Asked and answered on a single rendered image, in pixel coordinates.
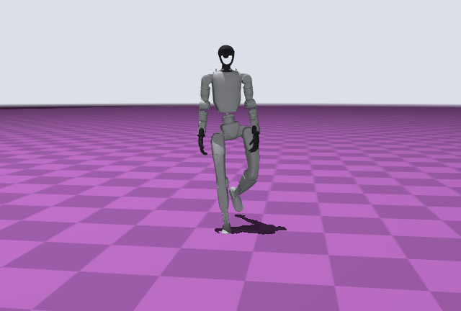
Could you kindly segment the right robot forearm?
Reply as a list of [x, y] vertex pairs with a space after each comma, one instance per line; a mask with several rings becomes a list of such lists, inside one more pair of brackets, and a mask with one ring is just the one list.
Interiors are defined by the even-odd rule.
[[[200, 101], [201, 102], [201, 101]], [[206, 111], [202, 111], [200, 109], [200, 104], [199, 104], [199, 122], [198, 122], [198, 133], [199, 133], [199, 129], [200, 128], [203, 128], [204, 129], [204, 134], [206, 133], [206, 126], [207, 126], [207, 116], [208, 116], [208, 112]]]

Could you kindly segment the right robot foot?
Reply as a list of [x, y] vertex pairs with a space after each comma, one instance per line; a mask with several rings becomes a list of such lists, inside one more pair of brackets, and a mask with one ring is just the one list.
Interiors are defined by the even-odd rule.
[[225, 222], [225, 224], [223, 225], [223, 228], [222, 228], [222, 231], [221, 231], [223, 234], [229, 234], [231, 233], [231, 224]]

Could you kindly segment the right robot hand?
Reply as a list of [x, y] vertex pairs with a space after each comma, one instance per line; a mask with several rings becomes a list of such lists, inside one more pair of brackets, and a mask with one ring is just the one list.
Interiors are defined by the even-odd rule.
[[201, 153], [204, 154], [204, 155], [207, 155], [207, 153], [203, 150], [203, 148], [204, 148], [204, 146], [203, 146], [203, 137], [205, 136], [203, 128], [199, 129], [199, 134], [197, 136], [199, 137], [199, 147], [200, 147]]

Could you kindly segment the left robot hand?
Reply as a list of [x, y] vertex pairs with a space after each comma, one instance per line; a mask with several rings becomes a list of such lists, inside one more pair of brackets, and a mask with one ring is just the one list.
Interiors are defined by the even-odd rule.
[[259, 134], [260, 134], [260, 132], [258, 132], [256, 130], [255, 125], [252, 127], [252, 134], [254, 134], [253, 140], [249, 143], [249, 145], [251, 145], [252, 143], [254, 143], [254, 144], [253, 144], [253, 148], [251, 150], [249, 150], [250, 153], [253, 153], [253, 152], [255, 152], [256, 150], [259, 149]]

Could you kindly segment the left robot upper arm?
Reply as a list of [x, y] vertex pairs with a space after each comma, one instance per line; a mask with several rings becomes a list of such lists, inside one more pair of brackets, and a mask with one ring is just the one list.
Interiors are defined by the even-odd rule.
[[252, 78], [250, 75], [246, 73], [241, 73], [241, 78], [242, 78], [241, 83], [244, 84], [243, 86], [244, 95], [246, 97], [246, 100], [244, 102], [245, 108], [253, 109], [256, 107], [256, 103], [253, 99]]

